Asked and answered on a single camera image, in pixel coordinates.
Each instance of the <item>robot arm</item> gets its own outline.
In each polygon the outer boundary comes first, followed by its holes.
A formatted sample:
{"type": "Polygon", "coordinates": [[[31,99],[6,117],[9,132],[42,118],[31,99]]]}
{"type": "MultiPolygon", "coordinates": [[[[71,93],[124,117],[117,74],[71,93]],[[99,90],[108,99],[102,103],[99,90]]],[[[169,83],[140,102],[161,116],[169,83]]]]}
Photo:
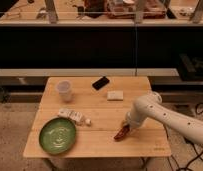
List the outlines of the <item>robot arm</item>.
{"type": "Polygon", "coordinates": [[[161,96],[155,92],[139,97],[134,101],[131,111],[127,113],[126,122],[131,128],[137,128],[150,117],[203,147],[203,122],[166,109],[160,105],[161,103],[161,96]]]}

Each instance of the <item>wooden table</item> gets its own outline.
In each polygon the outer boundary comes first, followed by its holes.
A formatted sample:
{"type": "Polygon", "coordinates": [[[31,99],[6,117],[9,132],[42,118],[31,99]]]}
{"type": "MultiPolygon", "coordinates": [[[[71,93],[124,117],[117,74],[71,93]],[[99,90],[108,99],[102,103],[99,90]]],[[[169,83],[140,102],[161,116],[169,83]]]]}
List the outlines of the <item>wooden table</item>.
{"type": "Polygon", "coordinates": [[[121,128],[121,122],[131,109],[135,98],[151,91],[147,77],[108,77],[110,83],[96,91],[92,83],[99,77],[51,77],[49,78],[39,110],[36,114],[24,157],[34,158],[88,158],[88,157],[158,157],[170,156],[171,150],[163,125],[146,119],[143,126],[133,131],[125,140],[115,142],[113,137],[121,128]],[[72,102],[65,103],[55,91],[61,80],[69,80],[73,87],[72,102]],[[123,101],[107,101],[107,92],[122,90],[123,101]],[[77,137],[73,148],[61,155],[51,156],[39,145],[39,132],[49,120],[57,117],[60,108],[81,112],[90,118],[92,125],[76,126],[77,137]]]}
{"type": "Polygon", "coordinates": [[[195,9],[196,5],[198,3],[198,0],[171,0],[170,1],[170,10],[175,15],[176,19],[178,20],[189,20],[189,16],[182,16],[180,14],[180,10],[184,7],[192,7],[195,9]]]}
{"type": "MultiPolygon", "coordinates": [[[[177,19],[188,20],[189,17],[185,17],[179,14],[179,10],[182,7],[196,7],[198,0],[171,0],[169,8],[172,10],[177,19]]],[[[54,1],[56,12],[60,20],[80,20],[77,13],[77,8],[73,5],[83,6],[83,0],[55,0],[54,1]]],[[[35,0],[34,3],[28,4],[27,0],[19,0],[8,12],[5,13],[1,20],[36,20],[36,16],[40,8],[46,7],[45,2],[42,0],[35,0]]],[[[106,15],[101,15],[96,20],[110,20],[106,15]]]]}

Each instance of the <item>black phone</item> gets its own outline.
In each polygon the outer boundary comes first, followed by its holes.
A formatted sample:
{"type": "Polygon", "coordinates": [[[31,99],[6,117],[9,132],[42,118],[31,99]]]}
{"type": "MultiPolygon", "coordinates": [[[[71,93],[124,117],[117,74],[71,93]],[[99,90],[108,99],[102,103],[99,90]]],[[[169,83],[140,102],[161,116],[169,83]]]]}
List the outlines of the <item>black phone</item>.
{"type": "Polygon", "coordinates": [[[104,77],[100,78],[98,81],[96,81],[95,83],[93,83],[92,86],[96,90],[99,90],[100,88],[102,88],[103,86],[105,86],[109,82],[110,82],[110,80],[104,76],[104,77]]]}

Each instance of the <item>green plate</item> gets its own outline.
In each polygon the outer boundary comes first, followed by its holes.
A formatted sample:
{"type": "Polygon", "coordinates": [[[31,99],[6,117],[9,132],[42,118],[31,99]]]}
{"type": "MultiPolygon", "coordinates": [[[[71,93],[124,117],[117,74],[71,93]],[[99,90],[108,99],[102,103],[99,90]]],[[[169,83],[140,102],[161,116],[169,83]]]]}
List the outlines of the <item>green plate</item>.
{"type": "Polygon", "coordinates": [[[72,147],[76,127],[65,118],[55,118],[44,125],[39,135],[39,144],[49,154],[59,154],[72,147]]]}

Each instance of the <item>floor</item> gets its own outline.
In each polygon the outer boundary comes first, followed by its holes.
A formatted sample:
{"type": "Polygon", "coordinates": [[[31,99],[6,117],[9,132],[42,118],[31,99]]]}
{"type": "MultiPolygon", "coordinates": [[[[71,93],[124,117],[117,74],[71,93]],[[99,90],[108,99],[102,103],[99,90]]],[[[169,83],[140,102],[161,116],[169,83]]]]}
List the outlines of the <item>floor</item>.
{"type": "MultiPolygon", "coordinates": [[[[47,171],[49,168],[40,159],[23,158],[23,150],[28,137],[28,132],[34,120],[38,105],[38,100],[24,102],[9,100],[0,103],[0,171],[47,171]]],[[[197,116],[203,120],[203,114],[197,116]]],[[[173,156],[180,167],[184,167],[189,160],[196,156],[193,148],[186,144],[184,138],[175,131],[167,128],[169,142],[173,156]]],[[[138,170],[142,164],[140,158],[91,158],[91,159],[55,159],[52,160],[58,167],[68,171],[133,171],[138,170]]],[[[177,169],[175,162],[170,158],[173,170],[177,169]]],[[[190,165],[194,171],[203,171],[203,162],[196,160],[190,165]]],[[[167,158],[153,159],[147,171],[171,171],[167,158]]]]}

